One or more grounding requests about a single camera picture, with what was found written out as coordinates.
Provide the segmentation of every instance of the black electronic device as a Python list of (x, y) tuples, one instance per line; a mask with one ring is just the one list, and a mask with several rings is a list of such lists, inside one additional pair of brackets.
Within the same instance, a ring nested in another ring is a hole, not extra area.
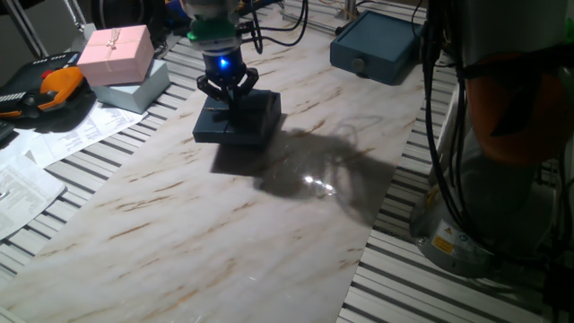
[(42, 111), (73, 106), (89, 90), (76, 66), (79, 56), (68, 52), (22, 66), (0, 88), (0, 118), (37, 118)]
[(0, 142), (14, 131), (14, 125), (0, 120)]

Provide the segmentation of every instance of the white slatted table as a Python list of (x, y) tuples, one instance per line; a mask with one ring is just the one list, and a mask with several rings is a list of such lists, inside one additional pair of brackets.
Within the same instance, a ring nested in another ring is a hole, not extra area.
[(169, 65), (171, 85), (148, 109), (148, 116), (139, 124), (46, 167), (68, 190), (36, 219), (0, 241), (0, 289), (196, 90), (196, 78), (203, 73), (204, 61), (186, 39), (162, 60)]

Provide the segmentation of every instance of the black rectangular object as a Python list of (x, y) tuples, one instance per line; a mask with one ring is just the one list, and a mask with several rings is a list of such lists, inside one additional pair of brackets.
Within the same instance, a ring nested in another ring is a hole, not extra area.
[(237, 116), (230, 122), (225, 102), (205, 100), (193, 134), (197, 143), (265, 145), (281, 116), (281, 95), (251, 90), (241, 98)]

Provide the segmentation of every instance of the metal cylinder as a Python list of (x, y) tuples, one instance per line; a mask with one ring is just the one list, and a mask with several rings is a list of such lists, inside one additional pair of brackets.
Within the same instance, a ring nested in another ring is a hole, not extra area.
[(460, 0), (466, 65), (561, 44), (567, 0)]

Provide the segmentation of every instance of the metal pipe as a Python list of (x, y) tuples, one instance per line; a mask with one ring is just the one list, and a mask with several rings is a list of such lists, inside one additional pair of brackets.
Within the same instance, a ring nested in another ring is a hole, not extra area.
[(24, 12), (20, 2), (18, 0), (2, 0), (2, 3), (10, 14), (10, 18), (12, 18), (14, 25), (22, 35), (24, 42), (28, 46), (28, 49), (32, 55), (37, 59), (47, 57), (48, 51), (39, 39), (38, 34), (34, 30), (34, 27), (28, 20), (28, 16), (26, 16), (26, 12)]

